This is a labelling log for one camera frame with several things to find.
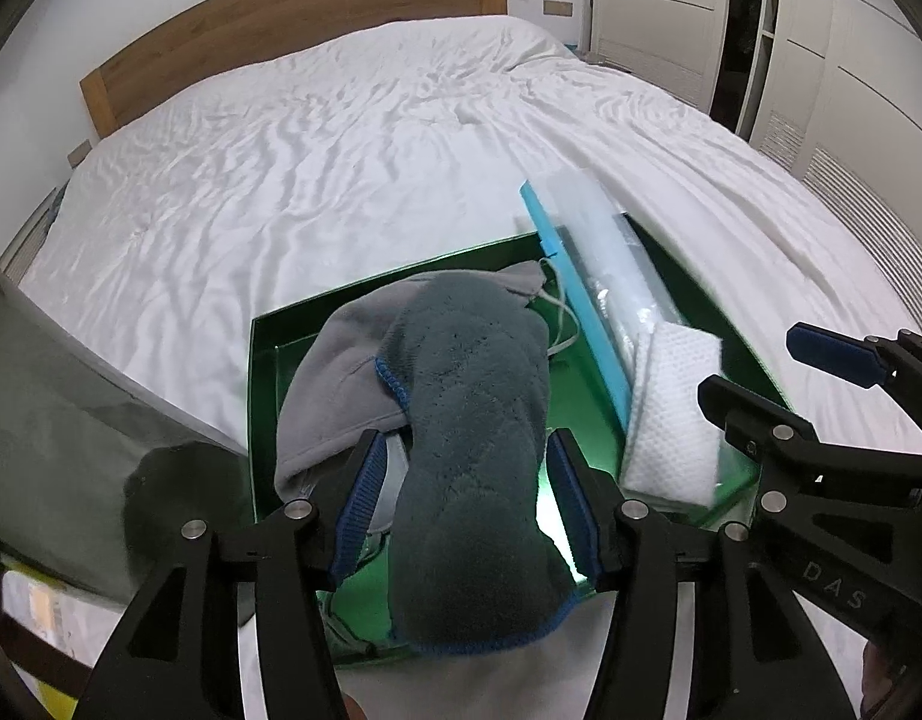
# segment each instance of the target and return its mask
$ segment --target bed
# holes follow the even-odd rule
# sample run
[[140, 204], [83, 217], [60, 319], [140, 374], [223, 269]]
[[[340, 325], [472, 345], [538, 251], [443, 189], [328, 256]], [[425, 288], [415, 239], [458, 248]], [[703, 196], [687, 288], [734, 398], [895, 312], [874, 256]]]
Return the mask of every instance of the bed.
[[[922, 452], [880, 391], [786, 355], [799, 320], [853, 336], [917, 329], [851, 233], [706, 115], [505, 10], [210, 0], [160, 25], [83, 81], [103, 140], [22, 289], [110, 364], [246, 445], [252, 317], [523, 231], [525, 178], [586, 167], [632, 196], [626, 210], [822, 440]], [[349, 671], [342, 685], [372, 720], [580, 717], [610, 608], [582, 605], [522, 650]], [[857, 699], [861, 642], [812, 613]], [[252, 635], [242, 679], [248, 717], [263, 717]], [[671, 718], [684, 716], [687, 680]]]

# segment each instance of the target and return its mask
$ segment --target gray fabric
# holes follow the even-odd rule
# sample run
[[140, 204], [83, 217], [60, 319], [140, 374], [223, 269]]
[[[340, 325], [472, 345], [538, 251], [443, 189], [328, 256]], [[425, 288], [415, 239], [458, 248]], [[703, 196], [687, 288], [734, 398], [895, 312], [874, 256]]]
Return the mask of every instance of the gray fabric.
[[277, 418], [275, 491], [297, 498], [314, 480], [306, 472], [351, 448], [361, 432], [402, 428], [407, 417], [378, 381], [373, 360], [399, 312], [441, 272], [467, 272], [508, 290], [527, 305], [544, 286], [544, 271], [523, 262], [503, 271], [429, 271], [352, 300], [335, 311], [301, 360]]
[[385, 336], [376, 370], [414, 436], [388, 552], [396, 636], [471, 654], [546, 635], [575, 585], [535, 517], [544, 319], [496, 284], [439, 274]]

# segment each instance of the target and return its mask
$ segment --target drawstring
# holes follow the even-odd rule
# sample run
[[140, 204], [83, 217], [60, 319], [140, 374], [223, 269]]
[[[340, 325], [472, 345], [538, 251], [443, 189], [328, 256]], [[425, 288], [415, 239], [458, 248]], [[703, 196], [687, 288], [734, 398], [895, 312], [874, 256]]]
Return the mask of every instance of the drawstring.
[[[550, 261], [549, 258], [544, 257], [541, 259], [542, 266], [548, 266], [551, 269], [551, 272], [554, 273], [554, 284], [558, 290], [557, 298], [554, 295], [549, 295], [544, 291], [544, 287], [541, 287], [539, 290], [538, 298], [550, 303], [552, 306], [558, 307], [558, 332], [554, 337], [554, 344], [549, 346], [547, 350], [547, 355], [549, 358], [554, 357], [558, 352], [563, 352], [565, 349], [574, 345], [574, 342], [578, 340], [578, 334], [580, 333], [581, 325], [578, 324], [577, 315], [571, 310], [568, 306], [567, 300], [565, 300], [565, 290], [561, 284], [561, 273], [558, 271], [557, 266]], [[574, 334], [570, 338], [565, 338], [562, 340], [562, 336], [565, 334], [565, 314], [568, 314], [571, 317], [571, 321], [574, 322]]]

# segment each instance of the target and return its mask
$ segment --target wall outlet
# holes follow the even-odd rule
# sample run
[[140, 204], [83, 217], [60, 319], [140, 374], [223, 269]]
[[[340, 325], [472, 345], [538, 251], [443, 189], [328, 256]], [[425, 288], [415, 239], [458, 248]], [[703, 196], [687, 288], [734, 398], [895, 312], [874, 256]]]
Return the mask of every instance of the wall outlet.
[[85, 157], [91, 152], [91, 142], [84, 141], [83, 143], [75, 148], [74, 151], [67, 156], [67, 164], [71, 166], [71, 170], [74, 170], [75, 167], [78, 167], [81, 162], [85, 161]]
[[574, 15], [574, 3], [563, 0], [545, 0], [544, 15], [546, 16], [572, 16]]

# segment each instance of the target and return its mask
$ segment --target white bed sheet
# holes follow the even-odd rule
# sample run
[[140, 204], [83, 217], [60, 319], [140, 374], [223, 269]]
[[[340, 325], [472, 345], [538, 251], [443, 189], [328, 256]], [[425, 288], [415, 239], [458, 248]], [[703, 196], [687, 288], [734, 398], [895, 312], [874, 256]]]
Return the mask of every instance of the white bed sheet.
[[[565, 166], [634, 196], [627, 210], [822, 440], [922, 452], [880, 391], [786, 355], [794, 322], [917, 329], [857, 240], [707, 116], [508, 17], [392, 23], [180, 93], [76, 170], [22, 289], [114, 367], [245, 445], [252, 317], [520, 232], [522, 181]], [[580, 717], [608, 609], [583, 605], [522, 651], [342, 679], [372, 720]], [[857, 697], [858, 637], [821, 628]]]

